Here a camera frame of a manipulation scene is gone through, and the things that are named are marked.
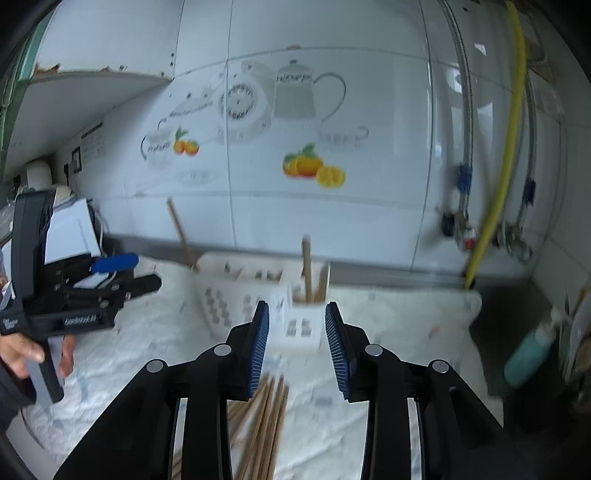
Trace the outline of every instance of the orange fruit decal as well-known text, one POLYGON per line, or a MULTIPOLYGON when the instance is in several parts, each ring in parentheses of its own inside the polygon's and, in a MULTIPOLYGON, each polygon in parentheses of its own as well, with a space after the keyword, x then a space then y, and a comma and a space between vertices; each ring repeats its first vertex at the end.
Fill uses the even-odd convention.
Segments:
POLYGON ((199 144, 195 140, 187 141, 187 145, 185 146, 185 153, 187 155, 197 155, 199 153, 199 144))
POLYGON ((288 177, 297 177, 297 158, 292 158, 290 161, 283 162, 283 172, 288 177))
POLYGON ((325 189, 337 189, 343 186, 347 175, 345 171, 334 165, 320 167, 316 173, 316 182, 325 189))
POLYGON ((177 128, 176 133, 174 134, 174 144, 173 150, 177 154, 181 154, 187 148, 187 142, 185 140, 181 140, 181 137, 185 136, 189 133, 189 130, 183 130, 182 128, 177 128))
POLYGON ((324 162, 316 155, 313 143, 305 145, 296 153, 288 153, 283 158, 283 171, 289 177, 313 179, 322 165, 324 162))
POLYGON ((185 143, 185 140, 177 140, 173 145, 173 150, 175 153, 181 154, 185 151, 186 147, 187 144, 185 143))
POLYGON ((316 177, 316 173, 320 170, 320 167, 324 165, 324 162, 318 157, 305 157, 300 155, 296 158, 295 164, 297 166, 297 172, 302 177, 316 177))

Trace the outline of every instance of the blue hose fitting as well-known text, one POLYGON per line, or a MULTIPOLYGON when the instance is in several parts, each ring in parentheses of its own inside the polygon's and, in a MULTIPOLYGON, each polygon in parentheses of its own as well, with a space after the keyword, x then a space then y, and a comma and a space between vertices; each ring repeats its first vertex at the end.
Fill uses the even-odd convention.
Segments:
POLYGON ((521 201, 523 203, 528 203, 529 205, 534 204, 534 196, 535 196, 535 180, 534 179, 527 179, 525 181, 525 185, 523 186, 523 197, 521 201))
POLYGON ((472 167, 469 165, 460 165, 457 168, 457 189, 460 193, 470 194, 472 188, 472 167))

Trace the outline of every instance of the white box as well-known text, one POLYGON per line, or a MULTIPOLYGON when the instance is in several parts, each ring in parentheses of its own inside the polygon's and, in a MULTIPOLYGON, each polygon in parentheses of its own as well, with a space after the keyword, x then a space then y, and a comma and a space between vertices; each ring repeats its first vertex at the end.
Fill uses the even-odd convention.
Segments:
POLYGON ((197 267, 199 299, 207 323, 220 341, 228 337, 232 327, 250 322, 258 301, 265 300, 269 304, 269 350, 318 350, 324 332, 328 262, 311 262, 315 299, 311 304, 302 303, 301 260, 206 252, 197 267))

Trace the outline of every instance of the wooden stick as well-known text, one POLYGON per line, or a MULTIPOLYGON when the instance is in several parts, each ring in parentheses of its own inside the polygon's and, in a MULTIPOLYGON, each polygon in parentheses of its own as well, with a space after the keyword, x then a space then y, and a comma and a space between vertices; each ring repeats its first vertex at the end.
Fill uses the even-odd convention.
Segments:
POLYGON ((262 446, 262 461, 259 478, 266 479, 267 472, 269 471, 269 464, 271 463, 271 451, 273 450, 273 440, 275 438, 275 429, 277 428, 277 420, 279 418, 279 411, 281 410, 281 402, 283 402, 283 375, 279 379, 277 385, 277 393, 275 394, 275 400, 273 402, 273 409, 271 412, 271 420, 269 421, 268 434, 265 439, 265 443, 262 446))
POLYGON ((304 261, 304 283, 306 285, 306 303, 312 303, 312 267, 310 259, 310 237, 304 235, 301 239, 301 256, 304 261))
POLYGON ((318 290, 314 294, 314 301, 321 302, 326 300, 326 290, 329 286, 329 268, 328 265, 322 267, 320 270, 320 280, 318 282, 318 290))
POLYGON ((248 402, 245 402, 246 408, 243 408, 241 411, 239 411, 236 414, 236 416, 232 419, 233 424, 230 424, 230 448, 234 446, 236 438, 238 437, 240 429, 242 428, 242 424, 244 424, 244 421, 248 418, 249 410, 251 409, 252 405, 254 405, 254 403, 256 402, 256 399, 258 398, 260 393, 267 386, 267 380, 267 376, 263 376, 261 382, 259 383, 259 387, 256 389, 256 392, 253 395, 253 397, 248 402))
POLYGON ((281 429, 283 428, 283 421, 285 419, 285 407, 287 405, 287 396, 290 393, 289 385, 284 388, 283 399, 281 402, 281 408, 279 410, 279 416, 277 418, 277 426, 275 427, 275 435, 273 437, 273 448, 271 451, 271 460, 269 462, 269 470, 267 471, 266 480, 272 480, 275 474, 275 465, 277 464, 277 451, 279 450, 279 442, 281 441, 281 429))
POLYGON ((265 414, 265 408, 267 406, 267 402, 269 400, 269 393, 273 391, 275 380, 272 379, 269 385, 265 385, 265 392, 262 398, 261 405, 256 413, 256 418, 254 424, 251 427, 250 436, 248 439, 248 443, 246 444, 246 448, 244 453, 242 454, 242 459, 240 460, 240 467, 238 468, 238 475, 236 476, 236 480, 244 480, 246 475, 246 471, 248 470, 249 463, 252 459, 252 455, 254 453, 254 449, 256 446, 256 440, 259 435, 259 431, 261 429, 262 418, 265 414))
POLYGON ((250 409, 252 405, 251 402, 254 402, 257 399, 257 397, 259 396, 259 392, 261 391, 261 388, 263 387, 263 385, 267 383, 267 380, 268 375, 263 374, 261 380, 259 381, 259 386, 256 389, 255 394, 249 401, 237 401, 228 407, 228 422, 232 422, 234 419, 237 419, 241 415, 241 412, 248 411, 250 409))
POLYGON ((259 472, 262 474, 263 472, 265 472, 265 476, 267 473, 267 469, 264 467, 264 463, 263 463, 263 458, 265 455, 265 449, 267 448, 267 444, 269 443, 269 438, 271 438, 271 446, 273 443, 273 436, 269 435, 267 432, 269 431, 269 427, 270 427, 270 421, 271 421, 271 417, 274 414, 274 410, 276 410, 276 405, 278 404, 278 398, 281 396, 281 394, 283 393, 283 380, 284 377, 283 375, 281 376, 281 378, 279 379, 279 383, 277 385, 277 393, 275 394, 275 400, 273 400, 273 395, 275 392, 269 393, 269 403, 267 404, 267 407, 265 409, 265 416, 263 418, 262 421, 262 430, 261 430, 261 438, 260 441, 258 443, 258 449, 256 450, 256 457, 255 457, 255 463, 254 463, 254 467, 252 468, 252 476, 251 479, 252 480, 257 480, 259 478, 259 472))
POLYGON ((189 247, 189 243, 187 243, 187 237, 184 233, 183 226, 181 225, 181 220, 178 218, 178 212, 176 207, 174 206, 172 198, 166 200, 166 205, 168 206, 168 214, 170 215, 170 219, 173 221, 174 229, 177 231, 178 239, 181 242, 181 246, 183 250, 185 250, 185 255, 187 256, 187 261, 191 267, 197 267, 197 259, 195 258, 195 254, 193 250, 189 247))
MULTIPOLYGON (((255 391, 255 394, 252 396, 252 398, 247 401, 247 402, 243 402, 243 401, 237 401, 234 402, 233 405, 230 405, 230 407, 228 408, 228 423, 230 423, 231 421, 231 413, 230 413, 230 409, 232 407, 234 407, 234 410, 237 410, 237 407, 245 407, 242 410, 240 410, 239 412, 236 412, 235 418, 236 418, 236 424, 233 428, 233 432, 230 436, 230 445, 233 443, 232 440, 232 435, 237 436, 238 433, 240 432, 240 427, 242 426, 242 423, 244 422, 244 420, 246 420, 247 416, 248 416, 248 411, 251 409, 251 407, 255 404, 257 398, 259 397, 259 395, 261 394, 261 391, 265 390, 265 387, 267 385, 267 381, 269 380, 269 376, 267 374, 263 374, 261 376, 261 380, 259 382, 259 386, 255 391)), ((172 465, 172 475, 171 478, 175 478, 175 476, 178 476, 181 472, 181 465, 183 463, 183 452, 182 450, 179 453, 176 453, 173 456, 173 465, 172 465)))

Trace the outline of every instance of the wooden chopstick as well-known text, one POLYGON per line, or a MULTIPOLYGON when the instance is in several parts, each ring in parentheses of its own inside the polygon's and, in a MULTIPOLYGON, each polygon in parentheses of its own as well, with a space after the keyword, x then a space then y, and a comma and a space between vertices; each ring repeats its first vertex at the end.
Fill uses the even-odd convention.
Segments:
POLYGON ((283 428, 283 421, 285 419, 285 407, 287 406, 287 396, 290 393, 289 385, 286 385, 283 390, 281 407, 279 416, 277 417, 277 425, 275 426, 275 433, 273 436, 273 446, 271 451, 271 459, 269 461, 269 468, 267 470, 267 477, 261 477, 261 480, 272 480, 275 474, 275 465, 277 464, 277 452, 279 450, 279 442, 281 441, 281 429, 283 428))
POLYGON ((267 407, 265 409, 265 416, 263 418, 262 421, 262 430, 261 430, 261 437, 260 437, 260 441, 258 442, 258 449, 256 450, 256 457, 255 457, 255 463, 254 466, 252 468, 252 476, 251 479, 252 480, 256 480, 258 479, 260 476, 262 476, 262 473, 265 472, 265 477, 267 476, 267 463, 268 460, 266 462, 264 462, 264 457, 265 457, 265 449, 267 448, 267 444, 270 444, 272 446, 273 444, 273 435, 269 435, 269 428, 271 426, 271 419, 275 413, 275 410, 277 409, 276 404, 278 404, 278 398, 281 397, 281 394, 283 393, 283 381, 284 381, 284 377, 283 375, 281 376, 281 378, 279 379, 279 382, 277 384, 277 390, 275 393, 275 398, 273 399, 274 396, 274 392, 269 393, 269 403, 267 404, 267 407))
POLYGON ((267 472, 269 470, 269 464, 271 462, 271 452, 273 450, 273 440, 275 437, 275 429, 277 428, 277 420, 279 418, 279 410, 281 409, 281 402, 283 401, 283 382, 284 377, 283 375, 279 379, 279 384, 277 385, 277 392, 275 394, 275 400, 273 402, 273 409, 271 411, 271 419, 269 421, 268 426, 268 434, 267 438, 265 439, 265 443, 262 446, 262 461, 261 461, 261 468, 259 477, 261 479, 267 478, 267 472))
POLYGON ((251 427, 248 443, 246 444, 246 448, 244 450, 244 453, 242 454, 242 459, 240 460, 240 467, 238 468, 236 480, 244 480, 246 472, 249 468, 249 464, 251 462, 254 449, 256 447, 256 441, 261 430, 261 423, 265 414, 265 408, 267 407, 267 402, 269 401, 270 393, 273 392, 274 385, 275 379, 271 379, 269 384, 263 387, 265 389, 265 392, 263 393, 261 405, 259 406, 259 409, 256 413, 254 424, 251 427))
POLYGON ((242 428, 244 421, 248 418, 248 412, 250 411, 251 407, 256 402, 260 393, 267 386, 267 380, 268 380, 267 376, 264 375, 261 379, 261 382, 259 383, 258 388, 256 389, 255 394, 252 396, 252 398, 248 402, 244 402, 244 404, 246 405, 246 408, 241 409, 231 421, 228 420, 229 426, 230 426, 230 448, 234 446, 234 443, 236 442, 236 438, 238 437, 238 434, 240 433, 240 429, 242 428))
POLYGON ((304 261, 303 274, 306 285, 306 303, 312 303, 312 267, 310 259, 310 237, 304 235, 301 239, 301 256, 304 261))
POLYGON ((261 376, 261 380, 259 382, 259 386, 255 391, 255 394, 252 396, 252 398, 249 401, 236 401, 233 402, 232 405, 230 405, 228 407, 228 422, 231 423, 232 421, 234 421, 234 419, 237 419, 242 412, 244 411, 248 411, 251 408, 252 403, 258 398, 259 393, 261 392, 261 389, 263 387, 263 385, 265 385, 267 383, 268 380, 268 375, 267 374, 263 374, 261 376))
POLYGON ((177 231, 178 239, 181 242, 183 250, 185 250, 187 261, 189 262, 191 268, 197 269, 197 259, 195 258, 193 250, 189 247, 189 243, 187 242, 187 236, 185 235, 183 226, 181 224, 181 220, 178 218, 178 212, 176 207, 174 206, 172 198, 166 200, 166 205, 168 207, 170 219, 173 221, 174 229, 177 231))

